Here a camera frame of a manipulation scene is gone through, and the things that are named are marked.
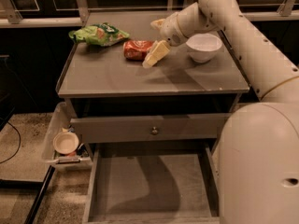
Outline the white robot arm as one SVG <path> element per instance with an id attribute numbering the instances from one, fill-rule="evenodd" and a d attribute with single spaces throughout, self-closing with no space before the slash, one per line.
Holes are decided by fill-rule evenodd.
<path id="1" fill-rule="evenodd" d="M 258 101 L 227 119 L 219 140 L 220 224 L 299 224 L 299 72 L 236 0 L 197 0 L 152 22 L 166 45 L 151 67 L 195 34 L 224 32 Z"/>

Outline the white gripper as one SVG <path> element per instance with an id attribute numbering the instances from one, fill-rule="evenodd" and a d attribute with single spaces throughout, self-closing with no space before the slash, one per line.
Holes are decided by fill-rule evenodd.
<path id="1" fill-rule="evenodd" d="M 160 31 L 164 40 L 153 43 L 142 63 L 144 68 L 151 68 L 165 57 L 170 51 L 170 46 L 177 47 L 188 40 L 188 20 L 182 12 L 176 12 L 166 19 L 152 21 L 150 26 Z"/>

